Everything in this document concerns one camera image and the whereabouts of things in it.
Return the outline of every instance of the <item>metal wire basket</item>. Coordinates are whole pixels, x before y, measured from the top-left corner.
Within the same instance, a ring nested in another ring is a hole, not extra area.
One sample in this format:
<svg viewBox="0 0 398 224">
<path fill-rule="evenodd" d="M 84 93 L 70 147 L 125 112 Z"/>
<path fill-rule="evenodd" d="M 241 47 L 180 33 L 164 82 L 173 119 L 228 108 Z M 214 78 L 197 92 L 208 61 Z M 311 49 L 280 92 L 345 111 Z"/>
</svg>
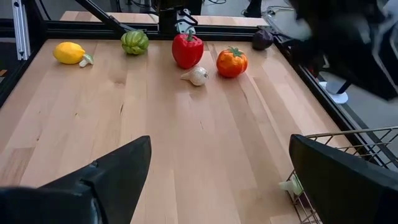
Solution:
<svg viewBox="0 0 398 224">
<path fill-rule="evenodd" d="M 345 138 L 350 134 L 360 135 L 366 140 L 366 142 L 371 143 L 354 146 L 333 145 L 333 143 L 336 144 L 336 142 L 333 142 L 334 138 Z M 389 128 L 342 131 L 336 133 L 311 134 L 306 136 L 306 138 L 334 147 L 354 156 L 361 157 L 369 162 L 377 164 L 381 167 L 385 167 L 386 169 L 398 172 L 398 152 L 391 150 L 393 148 L 398 148 L 398 141 L 394 141 L 397 137 L 398 126 Z M 299 180 L 299 177 L 297 177 L 295 171 L 293 170 L 287 181 L 295 180 Z M 305 189 L 303 189 L 302 193 L 299 195 L 295 195 L 292 192 L 288 192 L 288 194 L 298 215 L 300 223 L 322 223 L 316 212 L 316 208 L 311 205 L 307 194 L 305 193 Z"/>
</svg>

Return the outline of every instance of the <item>toy fruit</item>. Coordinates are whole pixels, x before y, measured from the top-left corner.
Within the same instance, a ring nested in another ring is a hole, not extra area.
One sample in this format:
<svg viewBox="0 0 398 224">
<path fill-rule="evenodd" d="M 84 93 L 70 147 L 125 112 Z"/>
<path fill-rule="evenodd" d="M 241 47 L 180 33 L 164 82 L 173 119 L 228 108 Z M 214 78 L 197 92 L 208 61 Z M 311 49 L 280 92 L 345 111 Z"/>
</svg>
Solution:
<svg viewBox="0 0 398 224">
<path fill-rule="evenodd" d="M 122 42 L 122 48 L 127 54 L 143 54 L 149 45 L 148 36 L 142 30 L 129 31 L 123 34 L 120 40 Z"/>
<path fill-rule="evenodd" d="M 190 80 L 195 86 L 201 86 L 205 84 L 209 76 L 206 69 L 196 66 L 192 71 L 183 74 L 180 78 L 183 80 Z"/>
<path fill-rule="evenodd" d="M 272 34 L 268 33 L 264 29 L 261 29 L 254 34 L 251 43 L 254 50 L 264 50 L 270 47 L 274 41 L 272 39 Z"/>
<path fill-rule="evenodd" d="M 80 62 L 80 66 L 84 67 L 88 63 L 94 63 L 92 56 L 86 54 L 80 45 L 72 42 L 58 44 L 53 51 L 53 55 L 59 62 L 69 65 Z"/>
<path fill-rule="evenodd" d="M 234 78 L 246 71 L 248 59 L 238 48 L 223 50 L 217 58 L 218 73 L 226 78 Z"/>
<path fill-rule="evenodd" d="M 196 65 L 203 55 L 203 41 L 192 35 L 179 34 L 174 37 L 172 45 L 172 53 L 177 65 L 181 68 L 188 69 Z"/>
</svg>

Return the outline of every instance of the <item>lemon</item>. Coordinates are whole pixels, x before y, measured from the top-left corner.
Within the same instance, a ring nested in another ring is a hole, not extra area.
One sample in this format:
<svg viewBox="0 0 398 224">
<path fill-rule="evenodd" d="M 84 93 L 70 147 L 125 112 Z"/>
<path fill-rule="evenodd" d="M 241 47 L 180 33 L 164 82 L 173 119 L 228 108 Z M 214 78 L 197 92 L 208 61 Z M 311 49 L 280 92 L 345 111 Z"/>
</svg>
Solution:
<svg viewBox="0 0 398 224">
<path fill-rule="evenodd" d="M 61 63 L 76 64 L 81 62 L 86 52 L 83 48 L 72 42 L 62 42 L 53 51 L 54 57 Z"/>
</svg>

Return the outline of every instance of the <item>garlic bulb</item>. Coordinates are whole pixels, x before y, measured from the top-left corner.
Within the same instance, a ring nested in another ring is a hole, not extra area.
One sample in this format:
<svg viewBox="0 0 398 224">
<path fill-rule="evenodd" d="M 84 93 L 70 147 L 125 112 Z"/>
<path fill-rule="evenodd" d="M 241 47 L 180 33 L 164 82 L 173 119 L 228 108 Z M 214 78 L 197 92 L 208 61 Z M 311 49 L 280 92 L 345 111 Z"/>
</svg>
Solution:
<svg viewBox="0 0 398 224">
<path fill-rule="evenodd" d="M 201 86 L 205 84 L 209 76 L 206 69 L 196 66 L 190 72 L 183 74 L 180 78 L 183 80 L 190 80 L 195 86 Z"/>
<path fill-rule="evenodd" d="M 93 65 L 94 64 L 94 58 L 91 55 L 84 54 L 83 55 L 83 60 L 79 63 L 79 66 L 81 68 L 83 68 L 83 67 L 85 67 L 88 64 L 92 64 Z"/>
</svg>

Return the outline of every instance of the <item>wooden tabletop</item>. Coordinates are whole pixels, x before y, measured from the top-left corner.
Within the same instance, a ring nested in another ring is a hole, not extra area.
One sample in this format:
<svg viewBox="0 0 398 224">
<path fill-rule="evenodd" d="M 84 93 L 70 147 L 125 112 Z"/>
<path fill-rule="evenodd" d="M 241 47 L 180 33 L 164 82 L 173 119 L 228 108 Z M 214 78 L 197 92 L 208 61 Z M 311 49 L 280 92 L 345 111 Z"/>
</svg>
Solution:
<svg viewBox="0 0 398 224">
<path fill-rule="evenodd" d="M 113 15 L 121 22 L 157 21 Z M 88 12 L 62 19 L 96 20 Z M 275 220 L 294 217 L 278 188 L 292 171 L 289 137 L 338 128 L 275 46 L 257 52 L 249 42 L 207 42 L 199 65 L 210 79 L 194 87 L 180 80 L 187 71 L 176 66 L 169 41 L 151 41 L 144 55 L 133 57 L 118 40 L 73 40 L 94 55 L 95 64 L 85 68 L 54 59 L 62 41 L 44 44 L 0 109 L 1 185 L 41 186 L 148 134 L 152 162 L 133 223 L 288 223 Z M 249 60 L 235 79 L 221 78 L 215 68 L 228 46 Z"/>
</svg>

